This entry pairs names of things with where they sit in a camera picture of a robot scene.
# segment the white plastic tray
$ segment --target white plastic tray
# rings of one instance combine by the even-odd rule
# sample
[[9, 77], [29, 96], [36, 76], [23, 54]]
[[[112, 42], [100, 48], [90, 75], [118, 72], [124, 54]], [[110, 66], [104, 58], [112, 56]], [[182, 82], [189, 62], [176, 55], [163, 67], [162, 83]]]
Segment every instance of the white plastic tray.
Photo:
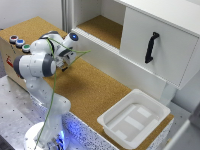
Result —
[[97, 121], [105, 133], [126, 149], [137, 148], [169, 115], [170, 109], [136, 89]]

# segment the brown work surface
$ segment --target brown work surface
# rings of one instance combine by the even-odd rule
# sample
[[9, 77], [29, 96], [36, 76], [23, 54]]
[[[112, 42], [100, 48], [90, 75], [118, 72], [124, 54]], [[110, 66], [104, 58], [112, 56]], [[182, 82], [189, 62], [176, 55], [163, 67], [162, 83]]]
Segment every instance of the brown work surface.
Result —
[[[96, 19], [99, 21], [106, 20], [101, 16], [97, 17]], [[31, 44], [33, 41], [37, 40], [42, 34], [52, 30], [58, 31], [61, 36], [67, 35], [66, 32], [58, 29], [57, 27], [51, 25], [45, 20], [36, 17], [28, 21], [22, 22], [18, 25], [7, 28], [3, 31], [0, 31], [0, 36], [7, 42], [9, 42], [9, 37], [11, 35], [18, 35], [19, 38], [24, 39], [27, 44]], [[16, 75], [15, 72], [12, 72], [13, 69], [12, 71], [7, 71], [9, 71], [10, 74]], [[19, 78], [12, 79], [15, 80], [17, 83], [19, 83], [18, 80], [21, 81], [21, 79]], [[54, 77], [45, 78], [45, 80], [53, 87]], [[130, 91], [131, 89], [127, 88], [115, 79], [96, 69], [81, 58], [78, 59], [64, 73], [60, 69], [57, 69], [56, 93], [68, 98], [72, 104], [70, 111], [73, 112], [85, 123], [87, 123], [95, 131], [100, 133], [103, 137], [108, 139], [111, 143], [116, 145], [119, 149], [123, 148], [104, 133], [102, 126], [97, 123], [97, 118], [106, 110], [108, 110], [111, 106], [113, 106], [116, 102], [118, 102], [121, 98], [127, 95]], [[169, 115], [137, 149], [146, 149], [172, 119], [173, 116]]]
[[49, 31], [58, 31], [58, 33], [64, 37], [66, 32], [43, 20], [40, 17], [35, 17], [30, 20], [24, 21], [12, 27], [6, 28], [0, 31], [0, 37], [9, 42], [9, 38], [12, 35], [17, 35], [19, 39], [25, 40], [26, 44], [31, 44], [35, 40], [39, 39], [43, 34]]
[[103, 16], [98, 16], [83, 24], [78, 25], [78, 28], [120, 49], [123, 29], [122, 25]]

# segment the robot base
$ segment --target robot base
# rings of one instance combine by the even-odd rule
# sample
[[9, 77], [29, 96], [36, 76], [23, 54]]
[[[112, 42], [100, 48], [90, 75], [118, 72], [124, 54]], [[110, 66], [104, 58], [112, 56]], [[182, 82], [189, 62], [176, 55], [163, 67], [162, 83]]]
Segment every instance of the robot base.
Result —
[[[38, 143], [38, 146], [35, 149], [35, 146], [36, 146], [35, 137], [37, 136], [38, 132], [42, 128], [43, 124], [44, 122], [35, 124], [26, 132], [25, 137], [24, 137], [24, 150], [49, 150], [49, 147], [47, 146], [47, 144], [44, 146], [44, 145], [41, 145], [40, 143]], [[66, 149], [67, 145], [69, 145], [69, 140], [66, 140], [65, 138], [64, 149]]]

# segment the black handle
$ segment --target black handle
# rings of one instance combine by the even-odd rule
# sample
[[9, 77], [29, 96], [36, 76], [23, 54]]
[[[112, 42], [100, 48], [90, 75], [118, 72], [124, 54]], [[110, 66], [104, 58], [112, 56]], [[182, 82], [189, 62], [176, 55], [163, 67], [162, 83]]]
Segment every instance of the black handle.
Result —
[[153, 36], [151, 37], [150, 41], [149, 41], [149, 45], [147, 48], [147, 53], [146, 53], [146, 57], [145, 57], [145, 63], [148, 64], [150, 61], [153, 60], [153, 57], [151, 57], [151, 53], [153, 50], [153, 45], [154, 45], [154, 40], [156, 38], [158, 38], [160, 35], [156, 32], [153, 32]]

